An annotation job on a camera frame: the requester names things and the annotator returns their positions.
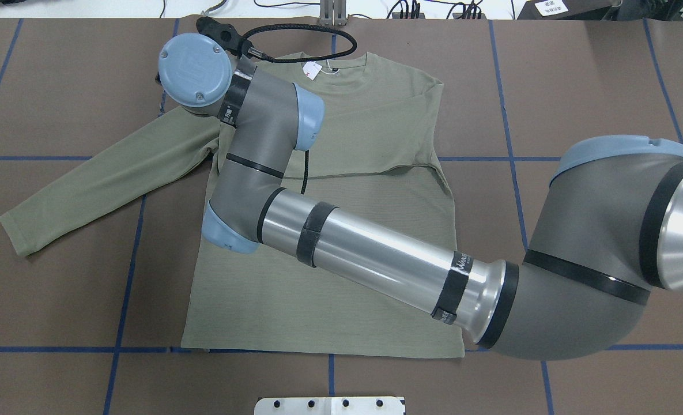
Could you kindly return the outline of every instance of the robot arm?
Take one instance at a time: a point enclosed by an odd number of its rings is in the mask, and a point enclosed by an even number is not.
[[[562,158],[522,265],[484,263],[281,187],[323,101],[210,37],[173,37],[162,85],[196,115],[236,127],[202,234],[236,252],[260,243],[536,360],[606,349],[631,331],[652,286],[683,287],[683,145],[597,137]]]

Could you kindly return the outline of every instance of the shirt sleeve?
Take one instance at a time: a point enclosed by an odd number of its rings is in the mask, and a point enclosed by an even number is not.
[[[55,180],[0,217],[16,253],[60,236],[189,173],[233,129],[175,108]]]

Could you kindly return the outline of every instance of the price tag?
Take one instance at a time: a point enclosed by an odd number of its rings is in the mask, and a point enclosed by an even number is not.
[[[316,76],[318,76],[318,73],[320,72],[320,68],[323,66],[315,63],[315,62],[306,62],[305,65],[303,65],[303,73],[305,76],[311,79],[313,81]]]
[[[535,4],[542,16],[552,16],[569,11],[562,0],[547,0]]]

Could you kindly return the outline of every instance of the cable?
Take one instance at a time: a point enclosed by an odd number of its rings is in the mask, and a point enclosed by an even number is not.
[[[452,6],[452,7],[449,9],[449,13],[446,13],[446,18],[449,18],[449,16],[451,16],[451,12],[454,11],[454,8],[457,7],[457,6],[462,6],[462,16],[465,15],[465,13],[467,13],[467,5],[465,5],[465,4],[462,3],[462,2],[454,3],[454,6]]]
[[[218,5],[215,5],[214,7],[209,7],[209,8],[207,8],[207,9],[205,9],[205,10],[203,11],[203,15],[206,15],[206,14],[212,12],[212,11],[215,11],[215,10],[220,9],[221,7],[223,7],[223,5],[226,4],[227,1],[228,1],[228,0],[221,0],[221,2],[218,3]]]
[[[305,150],[305,172],[303,173],[303,185],[300,188],[300,194],[305,194],[305,188],[308,186],[308,165],[310,163],[310,150]]]
[[[341,37],[344,37],[344,39],[348,40],[351,45],[348,50],[345,50],[343,52],[337,52],[333,53],[331,55],[324,55],[324,56],[309,56],[307,58],[293,58],[293,59],[277,59],[273,58],[270,55],[267,55],[264,52],[260,52],[260,56],[256,56],[257,58],[267,61],[267,62],[272,62],[272,63],[297,63],[297,62],[310,62],[310,61],[323,61],[326,59],[334,59],[334,58],[341,58],[342,56],[347,56],[351,55],[354,53],[355,50],[357,50],[357,40],[354,39],[354,36],[348,34],[347,32],[339,31],[339,29],[334,29],[333,27],[326,27],[326,26],[316,26],[314,24],[302,24],[302,23],[280,23],[280,24],[269,24],[267,26],[260,26],[260,27],[255,27],[251,31],[246,32],[242,37],[241,40],[239,40],[239,47],[237,48],[238,50],[241,50],[241,45],[244,44],[244,41],[249,39],[249,37],[256,35],[257,33],[261,32],[270,32],[270,31],[289,31],[292,29],[293,31],[312,31],[312,32],[326,32],[326,33],[332,33],[334,35],[339,35]]]
[[[472,2],[469,3],[469,7],[467,7],[467,11],[462,13],[462,15],[459,16],[459,18],[465,20],[477,20],[479,18],[482,18],[482,9],[479,7],[479,5],[483,1],[484,0],[480,0],[478,3],[475,3],[474,0],[472,0]]]
[[[397,0],[397,2],[394,5],[392,5],[392,7],[390,7],[390,11],[388,12],[388,16],[386,18],[390,18],[390,16],[392,16],[392,13],[395,10],[395,7],[397,5],[400,5],[400,13],[402,15],[402,3],[405,3],[405,10],[407,10],[407,7],[408,7],[407,0]]]
[[[329,62],[328,59],[326,59],[326,66],[328,66],[328,68],[331,69],[331,72],[330,72],[330,73],[328,73],[327,71],[324,71],[324,70],[323,70],[323,66],[321,66],[320,69],[318,69],[318,70],[319,70],[319,71],[322,71],[322,73],[325,73],[325,74],[338,74],[338,72],[339,72],[338,68],[336,68],[336,69],[335,69],[335,68],[331,68],[331,63]]]
[[[254,4],[259,6],[259,7],[280,7],[280,6],[292,6],[292,5],[297,5],[297,6],[320,6],[320,3],[306,3],[306,2],[289,2],[289,3],[279,3],[279,5],[260,5],[260,3],[257,3],[256,0],[254,0]]]

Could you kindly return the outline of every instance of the black cable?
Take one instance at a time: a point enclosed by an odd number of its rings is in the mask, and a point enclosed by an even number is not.
[[[466,13],[466,11],[467,11],[467,5],[465,5],[465,4],[462,3],[462,2],[458,2],[458,3],[454,3],[454,6],[452,6],[452,7],[449,9],[449,13],[446,13],[446,18],[449,18],[449,16],[451,16],[451,12],[454,11],[454,8],[457,7],[457,6],[462,6],[462,15]]]
[[[469,4],[469,7],[467,7],[467,11],[462,13],[461,16],[459,16],[460,19],[471,19],[471,20],[477,20],[482,17],[482,9],[479,7],[480,3],[483,2],[484,0],[480,0],[478,3],[475,3],[474,0]]]
[[[259,7],[280,7],[280,6],[292,6],[292,5],[299,5],[299,6],[320,6],[320,3],[306,3],[306,2],[289,2],[289,3],[279,3],[279,5],[260,5],[260,3],[257,3],[256,0],[254,0],[254,4],[259,6]]]
[[[390,18],[390,16],[392,16],[392,13],[397,5],[400,5],[400,13],[402,13],[402,3],[405,3],[405,7],[407,7],[407,0],[397,0],[397,2],[390,7],[390,11],[388,12],[388,16],[386,18]]]
[[[277,59],[273,58],[270,55],[267,55],[266,53],[262,52],[262,56],[258,56],[257,58],[267,61],[267,62],[272,62],[272,63],[297,63],[297,62],[310,62],[310,61],[325,61],[326,59],[335,59],[335,58],[341,58],[342,56],[347,56],[351,55],[354,53],[355,50],[357,50],[357,40],[354,39],[353,36],[348,34],[347,32],[339,31],[339,29],[334,29],[333,27],[326,27],[326,26],[316,26],[315,24],[302,24],[302,23],[280,23],[280,24],[268,24],[267,26],[260,26],[260,27],[255,27],[251,31],[246,32],[242,37],[241,40],[239,40],[239,47],[237,48],[238,50],[241,50],[241,45],[244,44],[244,40],[249,39],[249,37],[256,35],[257,33],[261,32],[270,32],[270,31],[312,31],[312,32],[326,32],[326,33],[332,33],[334,35],[339,35],[341,37],[344,37],[344,39],[348,40],[350,44],[352,44],[351,47],[349,47],[348,50],[345,50],[343,52],[337,52],[333,53],[331,55],[324,55],[324,56],[309,56],[307,58],[293,58],[293,59]]]
[[[205,10],[205,13],[210,13],[210,12],[212,12],[212,11],[214,11],[214,10],[220,9],[221,7],[223,7],[223,5],[226,4],[227,1],[228,1],[228,0],[221,0],[221,2],[218,3],[218,5],[215,5],[214,7],[207,8],[207,9]]]
[[[305,194],[308,186],[308,164],[310,162],[310,150],[305,150],[305,172],[303,173],[303,185],[300,187],[300,194]]]
[[[410,18],[418,18],[418,15],[421,14],[421,4],[418,3],[418,0],[413,0],[412,5],[410,6]]]

